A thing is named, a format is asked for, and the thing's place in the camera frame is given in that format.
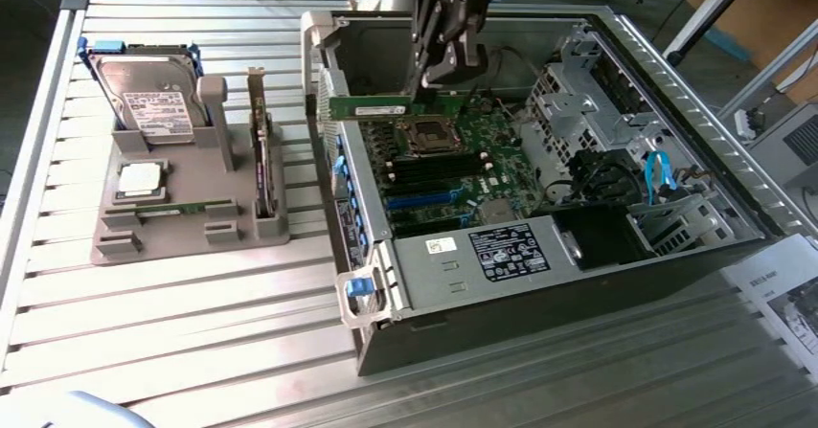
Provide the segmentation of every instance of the motherboard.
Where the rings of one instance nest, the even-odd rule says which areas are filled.
[[[536,208],[536,171],[497,101],[474,97],[452,116],[360,125],[396,237],[512,221]]]

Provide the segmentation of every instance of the cpu socket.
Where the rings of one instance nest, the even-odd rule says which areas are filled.
[[[460,137],[446,119],[412,120],[400,123],[406,133],[408,150],[417,155],[460,151]]]

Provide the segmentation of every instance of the aluminum table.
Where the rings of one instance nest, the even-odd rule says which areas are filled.
[[[338,320],[308,144],[298,15],[340,3],[67,0],[6,210],[0,389],[82,390],[158,427],[813,426],[815,389],[719,277],[664,301],[358,378]],[[249,113],[248,66],[286,137],[293,240],[272,248],[89,264],[110,109],[79,35],[186,43]]]

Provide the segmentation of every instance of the warning label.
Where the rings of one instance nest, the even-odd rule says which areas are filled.
[[[125,103],[144,136],[193,134],[190,115],[181,93],[123,93]]]
[[[528,224],[469,234],[482,274],[492,282],[551,270]]]

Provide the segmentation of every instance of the gray parts holder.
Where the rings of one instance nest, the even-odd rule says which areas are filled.
[[[111,150],[90,260],[111,265],[230,251],[288,242],[281,128],[272,124],[268,167],[276,215],[256,213],[256,157],[248,124],[226,125],[226,84],[197,81],[212,126],[194,128],[189,144],[145,143],[135,130],[113,131]],[[115,198],[122,165],[158,163],[161,192]]]

